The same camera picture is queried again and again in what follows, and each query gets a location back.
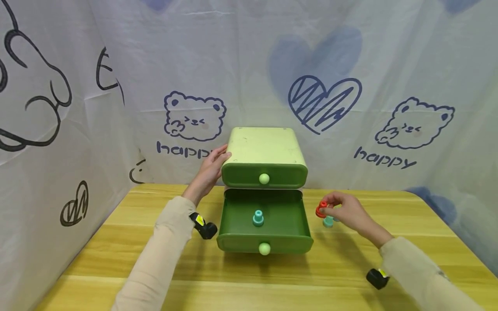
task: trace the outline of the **hand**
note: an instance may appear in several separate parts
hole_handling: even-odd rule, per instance
[[[202,162],[199,172],[182,194],[182,197],[192,201],[195,206],[205,197],[214,187],[216,181],[221,177],[221,166],[231,157],[227,152],[227,146],[223,145],[216,148]]]
[[[337,218],[344,225],[368,239],[377,248],[381,248],[394,238],[370,217],[356,197],[334,191],[324,196],[322,200],[329,204],[329,207],[320,209],[322,214]]]

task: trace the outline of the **white backdrop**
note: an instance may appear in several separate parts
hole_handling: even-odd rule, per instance
[[[33,306],[133,185],[189,182],[234,126],[293,128],[308,188],[418,194],[498,274],[497,10],[0,0],[0,301]]]

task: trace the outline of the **drawer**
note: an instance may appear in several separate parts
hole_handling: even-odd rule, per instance
[[[308,168],[296,135],[290,128],[236,127],[222,166],[230,188],[297,189],[306,183]]]
[[[254,222],[262,212],[262,224]],[[303,254],[313,245],[299,190],[228,189],[225,191],[218,247],[226,252]]]

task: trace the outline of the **left hand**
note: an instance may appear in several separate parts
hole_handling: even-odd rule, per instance
[[[214,187],[216,181],[221,177],[221,166],[231,157],[227,152],[228,145],[216,148],[202,162],[199,172],[182,194],[182,197],[189,199],[197,206],[201,199],[205,197]]]

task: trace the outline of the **red ring toy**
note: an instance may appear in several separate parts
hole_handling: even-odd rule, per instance
[[[324,208],[324,207],[327,207],[329,204],[325,201],[320,201],[320,204],[318,204],[318,206],[316,207],[316,210],[315,210],[315,214],[320,217],[320,218],[325,218],[326,215],[323,215],[322,213],[320,213],[320,209],[321,208]]]

